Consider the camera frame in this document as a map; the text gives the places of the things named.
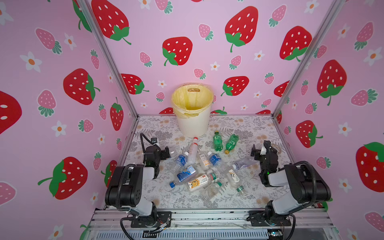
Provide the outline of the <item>green soda bottle yellow cap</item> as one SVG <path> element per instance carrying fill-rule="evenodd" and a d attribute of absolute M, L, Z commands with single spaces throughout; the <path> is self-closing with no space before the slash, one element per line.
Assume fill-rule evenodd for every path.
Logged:
<path fill-rule="evenodd" d="M 223 140 L 219 131 L 215 131 L 214 137 L 213 137 L 213 143 L 214 143 L 215 151 L 220 152 L 223 150 Z"/>

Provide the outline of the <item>yellow bin liner bag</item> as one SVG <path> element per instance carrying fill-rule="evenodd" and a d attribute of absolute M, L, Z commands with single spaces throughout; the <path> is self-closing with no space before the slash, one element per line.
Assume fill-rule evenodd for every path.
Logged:
<path fill-rule="evenodd" d="M 178 87 L 172 94 L 171 104 L 175 115 L 180 119 L 197 117 L 210 109 L 214 93 L 209 86 L 187 83 Z"/>

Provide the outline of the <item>clear bottle blue Chinese label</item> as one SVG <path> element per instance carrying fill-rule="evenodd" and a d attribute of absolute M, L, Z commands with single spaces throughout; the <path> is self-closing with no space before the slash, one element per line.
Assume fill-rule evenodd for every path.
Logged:
<path fill-rule="evenodd" d="M 218 154 L 208 152 L 208 157 L 213 167 L 217 169 L 222 169 L 225 166 L 225 163 L 223 162 L 222 158 Z"/>

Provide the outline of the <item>clear bottle orange white label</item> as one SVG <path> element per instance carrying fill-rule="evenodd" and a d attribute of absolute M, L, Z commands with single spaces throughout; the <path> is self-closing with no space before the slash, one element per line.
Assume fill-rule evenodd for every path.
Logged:
<path fill-rule="evenodd" d="M 204 171 L 210 168 L 211 163 L 209 161 L 208 156 L 205 153 L 199 153 L 199 160 L 200 160 L 200 166 Z"/>

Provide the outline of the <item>right aluminium corner post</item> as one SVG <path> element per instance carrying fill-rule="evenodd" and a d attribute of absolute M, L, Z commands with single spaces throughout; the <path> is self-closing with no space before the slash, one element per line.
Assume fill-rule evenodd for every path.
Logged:
<path fill-rule="evenodd" d="M 291 92 L 295 88 L 295 85 L 300 80 L 302 74 L 306 70 L 307 64 L 311 61 L 313 58 L 313 54 L 315 50 L 317 49 L 318 45 L 323 41 L 324 37 L 327 35 L 328 30 L 332 26 L 333 22 L 337 18 L 339 12 L 341 11 L 343 4 L 345 1 L 342 0 L 336 0 L 333 1 L 330 5 L 327 14 L 325 15 L 323 21 L 321 22 L 316 34 L 313 36 L 313 40 L 309 45 L 308 50 L 306 51 L 303 59 L 299 63 L 297 69 L 295 70 L 293 76 L 290 79 L 290 83 L 288 84 L 281 100 L 279 101 L 274 113 L 272 114 L 273 120 L 277 120 L 278 113 L 282 110 L 283 106 L 285 105 L 287 99 L 289 98 Z"/>

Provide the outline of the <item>clear crushed bottle purple label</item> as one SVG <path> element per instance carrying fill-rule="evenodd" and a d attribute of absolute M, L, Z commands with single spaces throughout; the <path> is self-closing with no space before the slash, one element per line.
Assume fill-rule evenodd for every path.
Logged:
<path fill-rule="evenodd" d="M 256 163 L 257 163 L 257 161 L 254 159 L 242 159 L 242 160 L 238 160 L 235 163 L 233 163 L 232 167 L 235 170 L 241 170 L 241 169 L 245 169 L 245 168 L 248 168 L 250 166 L 253 166 Z"/>

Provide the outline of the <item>blue cap bottle blue label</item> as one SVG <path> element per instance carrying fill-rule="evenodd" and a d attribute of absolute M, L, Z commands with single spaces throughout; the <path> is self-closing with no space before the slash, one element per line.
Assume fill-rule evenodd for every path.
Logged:
<path fill-rule="evenodd" d="M 173 189 L 178 185 L 182 185 L 191 180 L 198 173 L 197 167 L 190 165 L 184 170 L 176 174 L 175 179 L 169 183 L 170 187 Z"/>

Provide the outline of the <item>sunflower label bottle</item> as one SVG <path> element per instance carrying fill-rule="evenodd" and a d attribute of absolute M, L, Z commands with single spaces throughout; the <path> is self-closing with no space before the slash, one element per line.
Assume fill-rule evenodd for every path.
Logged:
<path fill-rule="evenodd" d="M 201 189 L 209 186 L 211 183 L 213 183 L 213 182 L 211 182 L 208 179 L 207 175 L 203 174 L 203 175 L 195 178 L 194 180 L 191 180 L 190 182 L 188 182 L 187 187 L 188 187 L 188 190 L 190 192 L 194 192 L 194 191 L 201 190 Z"/>

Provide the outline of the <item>cream plastic waste bin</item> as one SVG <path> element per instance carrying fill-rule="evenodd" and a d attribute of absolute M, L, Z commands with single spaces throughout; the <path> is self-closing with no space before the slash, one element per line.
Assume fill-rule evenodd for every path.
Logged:
<path fill-rule="evenodd" d="M 197 117 L 180 119 L 177 116 L 178 125 L 182 134 L 186 137 L 200 137 L 208 130 L 211 108 L 203 111 Z"/>

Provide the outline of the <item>aluminium corner post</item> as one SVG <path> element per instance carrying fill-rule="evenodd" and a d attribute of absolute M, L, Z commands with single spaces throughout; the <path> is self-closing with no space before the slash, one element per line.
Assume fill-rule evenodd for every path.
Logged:
<path fill-rule="evenodd" d="M 98 23 L 97 23 L 97 20 L 95 18 L 95 15 L 93 14 L 92 12 L 92 8 L 91 8 L 91 4 L 89 1 L 84 1 L 84 0 L 80 0 L 79 1 L 79 4 L 82 8 L 82 11 L 83 11 L 83 14 L 90 26 L 90 28 L 92 29 L 92 32 L 96 38 L 96 41 L 97 43 L 99 44 L 99 47 L 104 55 L 104 58 L 108 64 L 108 67 L 110 68 L 111 70 L 111 73 L 112 75 L 114 76 L 115 78 L 115 81 L 123 95 L 123 98 L 125 99 L 125 102 L 127 103 L 131 113 L 132 113 L 132 116 L 135 120 L 138 119 L 139 115 L 133 105 L 133 102 L 130 98 L 130 94 L 127 90 L 127 87 L 124 83 L 124 80 L 123 78 L 121 77 L 121 74 L 116 66 L 116 63 L 113 59 L 113 56 L 111 55 L 111 52 L 106 44 L 106 41 L 104 39 L 104 35 L 102 34 L 99 26 L 98 26 Z"/>
<path fill-rule="evenodd" d="M 313 36 L 313 40 L 309 45 L 308 50 L 306 51 L 303 59 L 299 63 L 297 69 L 295 70 L 293 76 L 290 79 L 290 83 L 288 84 L 281 100 L 279 101 L 274 113 L 272 114 L 273 120 L 277 120 L 278 113 L 282 110 L 283 106 L 285 105 L 287 99 L 289 98 L 291 92 L 295 88 L 295 85 L 300 80 L 302 74 L 306 70 L 307 64 L 311 61 L 313 58 L 313 54 L 315 50 L 317 49 L 318 45 L 323 41 L 324 37 L 327 35 L 328 30 L 332 26 L 333 22 L 337 18 L 339 12 L 341 11 L 343 4 L 345 1 L 342 0 L 336 0 L 333 1 L 330 5 L 327 14 L 325 15 L 323 21 L 321 22 L 316 34 Z"/>

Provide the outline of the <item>clear bottle green cap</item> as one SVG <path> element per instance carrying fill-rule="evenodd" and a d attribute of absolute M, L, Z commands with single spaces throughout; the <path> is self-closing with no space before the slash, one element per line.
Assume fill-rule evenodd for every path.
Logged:
<path fill-rule="evenodd" d="M 210 184 L 202 191 L 202 198 L 204 201 L 210 201 L 213 197 L 215 197 L 221 190 L 222 183 L 217 181 Z"/>

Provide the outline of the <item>left aluminium corner post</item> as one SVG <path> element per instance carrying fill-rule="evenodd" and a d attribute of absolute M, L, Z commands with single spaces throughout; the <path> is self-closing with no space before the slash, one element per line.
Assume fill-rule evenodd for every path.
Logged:
<path fill-rule="evenodd" d="M 111 73 L 112 75 L 114 76 L 115 78 L 115 81 L 123 95 L 123 98 L 125 99 L 125 102 L 127 103 L 131 113 L 132 113 L 132 116 L 135 120 L 138 119 L 139 115 L 133 105 L 133 102 L 130 98 L 130 94 L 127 90 L 127 87 L 124 83 L 124 80 L 123 78 L 121 77 L 121 74 L 116 66 L 116 63 L 113 59 L 113 56 L 111 55 L 111 52 L 106 44 L 106 41 L 104 39 L 104 35 L 102 34 L 99 26 L 98 26 L 98 23 L 97 23 L 97 20 L 95 18 L 95 15 L 93 14 L 92 12 L 92 8 L 91 8 L 91 4 L 89 1 L 84 1 L 84 0 L 80 0 L 79 1 L 79 4 L 82 8 L 82 11 L 83 11 L 83 14 L 90 26 L 90 28 L 92 29 L 92 32 L 96 38 L 96 41 L 97 43 L 99 44 L 99 47 L 104 55 L 104 58 L 108 64 L 108 67 L 110 68 L 111 70 Z"/>

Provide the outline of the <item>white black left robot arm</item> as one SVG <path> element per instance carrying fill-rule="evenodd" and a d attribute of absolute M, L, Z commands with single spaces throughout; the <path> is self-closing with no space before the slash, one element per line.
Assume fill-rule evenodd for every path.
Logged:
<path fill-rule="evenodd" d="M 105 194 L 105 204 L 119 211 L 129 211 L 138 217 L 156 216 L 156 205 L 142 197 L 143 181 L 156 179 L 160 172 L 160 162 L 175 155 L 173 149 L 165 147 L 162 150 L 155 144 L 144 150 L 142 164 L 117 167 Z"/>

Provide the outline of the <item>aluminium frame rail front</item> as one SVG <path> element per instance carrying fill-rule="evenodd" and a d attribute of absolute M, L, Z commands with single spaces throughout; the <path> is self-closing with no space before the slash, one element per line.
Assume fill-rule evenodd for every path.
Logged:
<path fill-rule="evenodd" d="M 121 221 L 128 214 L 115 210 L 95 211 L 85 240 L 340 240 L 339 232 L 324 209 L 295 213 L 288 225 L 247 221 L 250 209 L 161 209 L 171 217 L 167 226 L 132 228 Z"/>

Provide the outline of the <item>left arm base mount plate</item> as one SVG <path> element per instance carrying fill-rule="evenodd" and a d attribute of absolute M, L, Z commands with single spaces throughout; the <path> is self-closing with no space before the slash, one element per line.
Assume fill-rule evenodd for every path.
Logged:
<path fill-rule="evenodd" d="M 146 217 L 137 217 L 131 221 L 131 228 L 167 228 L 171 226 L 172 212 L 159 211 Z"/>

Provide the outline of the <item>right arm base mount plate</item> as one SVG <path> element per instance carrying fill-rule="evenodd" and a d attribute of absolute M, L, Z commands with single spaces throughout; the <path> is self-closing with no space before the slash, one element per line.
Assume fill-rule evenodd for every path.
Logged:
<path fill-rule="evenodd" d="M 288 215 L 277 215 L 266 213 L 266 211 L 249 211 L 246 221 L 251 222 L 253 227 L 289 227 L 292 225 Z"/>

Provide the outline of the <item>white bottle red cap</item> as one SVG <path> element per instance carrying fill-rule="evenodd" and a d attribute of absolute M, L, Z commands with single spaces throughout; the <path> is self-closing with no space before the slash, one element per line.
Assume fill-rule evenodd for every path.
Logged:
<path fill-rule="evenodd" d="M 196 162 L 198 148 L 199 148 L 198 142 L 199 142 L 198 138 L 194 137 L 193 142 L 189 148 L 189 155 L 188 155 L 189 164 L 194 164 Z"/>

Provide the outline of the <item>small bottle red green label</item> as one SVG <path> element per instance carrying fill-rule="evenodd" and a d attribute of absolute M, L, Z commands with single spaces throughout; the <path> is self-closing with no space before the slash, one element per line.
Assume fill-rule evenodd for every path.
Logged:
<path fill-rule="evenodd" d="M 212 169 L 207 170 L 206 175 L 211 182 L 217 182 L 221 176 L 218 171 Z"/>

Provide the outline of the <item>green cap bottle white label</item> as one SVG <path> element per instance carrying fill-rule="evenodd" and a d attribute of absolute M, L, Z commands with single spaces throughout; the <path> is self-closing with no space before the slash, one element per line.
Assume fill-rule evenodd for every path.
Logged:
<path fill-rule="evenodd" d="M 227 168 L 225 175 L 230 185 L 237 191 L 237 193 L 243 194 L 245 192 L 243 182 L 232 168 Z"/>

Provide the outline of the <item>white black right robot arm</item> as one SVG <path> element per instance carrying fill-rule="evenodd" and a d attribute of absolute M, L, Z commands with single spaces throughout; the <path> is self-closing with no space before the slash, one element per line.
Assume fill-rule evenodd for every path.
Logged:
<path fill-rule="evenodd" d="M 277 150 L 270 141 L 265 141 L 260 150 L 253 146 L 251 156 L 260 162 L 259 177 L 265 187 L 289 186 L 289 191 L 269 201 L 264 211 L 250 213 L 248 221 L 265 222 L 273 226 L 293 213 L 331 199 L 330 188 L 309 162 L 288 164 L 279 169 Z"/>

